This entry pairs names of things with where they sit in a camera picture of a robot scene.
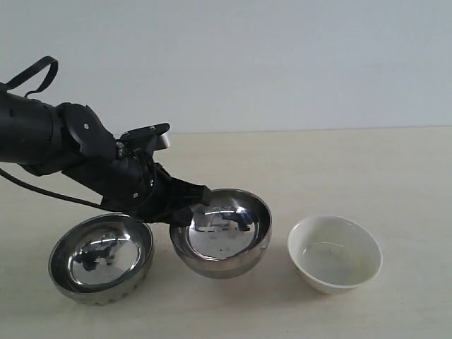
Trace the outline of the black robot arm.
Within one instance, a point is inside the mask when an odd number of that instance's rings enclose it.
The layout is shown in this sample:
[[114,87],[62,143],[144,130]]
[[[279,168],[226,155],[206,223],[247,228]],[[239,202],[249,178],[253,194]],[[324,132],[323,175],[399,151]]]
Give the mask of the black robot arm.
[[207,186],[171,176],[153,153],[168,147],[168,123],[115,138],[88,106],[56,107],[1,94],[1,161],[41,177],[57,172],[101,195],[94,207],[146,223],[187,226],[192,206],[208,205]]

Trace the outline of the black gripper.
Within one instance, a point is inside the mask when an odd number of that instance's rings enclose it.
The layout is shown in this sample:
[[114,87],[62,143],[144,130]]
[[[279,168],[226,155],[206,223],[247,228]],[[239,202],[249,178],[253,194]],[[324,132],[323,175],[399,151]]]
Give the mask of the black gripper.
[[106,177],[102,209],[126,213],[148,224],[188,227],[194,217],[192,209],[175,210],[174,206],[208,206],[212,198],[207,186],[171,177],[149,155],[121,158]]

